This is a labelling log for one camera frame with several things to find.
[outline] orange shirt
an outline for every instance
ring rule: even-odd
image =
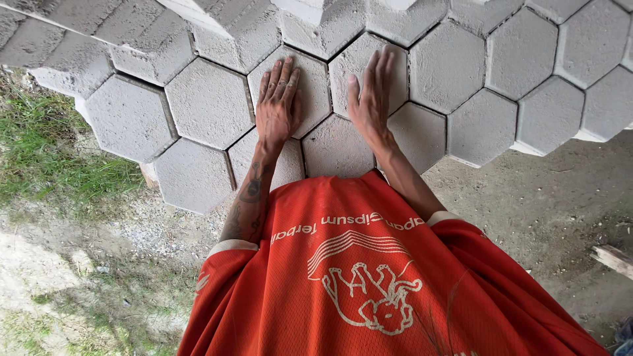
[[[521,266],[380,176],[270,194],[263,238],[205,261],[179,355],[607,355]]]

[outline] sleeve cuff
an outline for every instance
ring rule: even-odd
[[[211,251],[209,252],[209,255],[207,256],[207,258],[213,256],[214,254],[218,253],[218,252],[222,252],[222,251],[226,251],[226,250],[253,250],[253,251],[259,251],[260,246],[257,245],[256,243],[252,243],[252,242],[248,242],[245,240],[240,240],[240,239],[231,239],[231,240],[224,240],[221,241],[219,243],[217,243],[217,245],[215,245]]]
[[[431,218],[427,221],[427,225],[431,227],[442,220],[449,220],[449,219],[462,220],[462,221],[464,220],[457,214],[453,214],[451,212],[445,212],[442,210],[439,212],[434,212],[433,215],[431,215]]]

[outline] piece of wood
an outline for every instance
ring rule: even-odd
[[[141,163],[139,164],[141,168],[141,173],[143,173],[143,178],[145,178],[145,184],[149,189],[158,189],[158,177],[156,176],[156,171],[154,170],[153,163]]]
[[[633,258],[610,245],[593,246],[592,249],[596,253],[592,253],[590,256],[616,272],[633,279]]]

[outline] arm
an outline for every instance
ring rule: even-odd
[[[363,75],[362,93],[356,76],[349,76],[349,117],[380,162],[391,187],[427,221],[433,213],[446,208],[411,166],[387,128],[393,61],[394,53],[387,46],[374,52]]]
[[[277,158],[284,143],[301,123],[301,91],[297,91],[299,69],[292,58],[275,62],[272,73],[261,78],[255,122],[259,141],[251,167],[220,235],[220,241],[242,239],[259,243],[268,212],[268,194]]]

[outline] dirt ground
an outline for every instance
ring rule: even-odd
[[[633,130],[625,130],[604,144],[573,139],[544,158],[507,151],[480,169],[444,158],[423,177],[449,210],[483,229],[521,266],[531,270],[531,275],[609,348],[614,345],[614,327],[633,314],[633,281],[591,259],[589,251],[593,245],[609,243],[633,254],[632,157]],[[18,220],[15,211],[13,218],[3,212],[0,314],[15,318],[16,312],[48,313],[51,308],[46,301],[39,303],[34,296],[55,298],[61,290],[70,288],[76,294],[90,289],[94,281],[85,281],[86,273],[93,272],[95,266],[114,269],[114,260],[168,270],[172,273],[168,276],[190,282],[217,242],[232,199],[199,216],[167,206],[157,191],[147,191],[121,207],[118,218],[98,226],[63,220],[34,204],[16,207],[21,214]],[[161,281],[169,283],[168,279],[152,283]],[[112,330],[118,330],[113,318],[122,322],[149,313],[147,309],[127,308],[130,303],[134,305],[135,290],[129,289],[129,296],[113,295],[115,302],[107,304],[106,324]],[[187,305],[193,290],[181,292]],[[144,301],[177,310],[161,318],[164,314],[152,309],[143,323],[154,339],[171,338],[177,345],[189,310],[174,306],[175,295],[145,295]],[[99,332],[94,323],[91,325],[92,331]],[[64,329],[57,323],[40,342],[41,348],[56,354],[54,350],[60,345],[81,339],[78,330],[77,326]],[[106,335],[101,342],[116,346],[122,337],[111,339]]]

